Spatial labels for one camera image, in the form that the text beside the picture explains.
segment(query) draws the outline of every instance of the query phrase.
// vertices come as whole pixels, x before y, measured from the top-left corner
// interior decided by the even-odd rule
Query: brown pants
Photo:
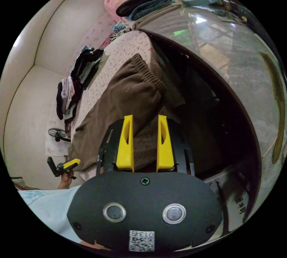
[[[162,109],[165,91],[165,85],[149,70],[139,54],[126,61],[76,129],[68,151],[70,159],[81,160],[75,171],[84,171],[96,163],[98,149],[106,130],[118,119],[133,115],[133,130],[136,138],[136,135]]]

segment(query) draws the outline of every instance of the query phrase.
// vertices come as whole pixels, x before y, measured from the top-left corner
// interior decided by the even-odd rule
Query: circular button
[[[167,212],[167,218],[170,221],[177,221],[181,218],[182,216],[182,211],[178,207],[172,207],[168,212]]]
[[[118,223],[125,219],[126,210],[121,204],[112,202],[103,208],[103,215],[108,221]]]
[[[107,215],[111,219],[120,219],[122,216],[122,211],[119,207],[117,206],[110,206],[107,209]]]
[[[163,220],[168,224],[177,224],[182,222],[186,216],[186,210],[181,204],[170,204],[162,212]]]

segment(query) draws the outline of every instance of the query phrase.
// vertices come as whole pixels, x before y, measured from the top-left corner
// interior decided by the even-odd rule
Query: human hand
[[[72,177],[74,176],[74,172],[70,170],[68,173],[64,173],[61,175],[61,182],[58,186],[58,189],[68,189],[72,183]]]

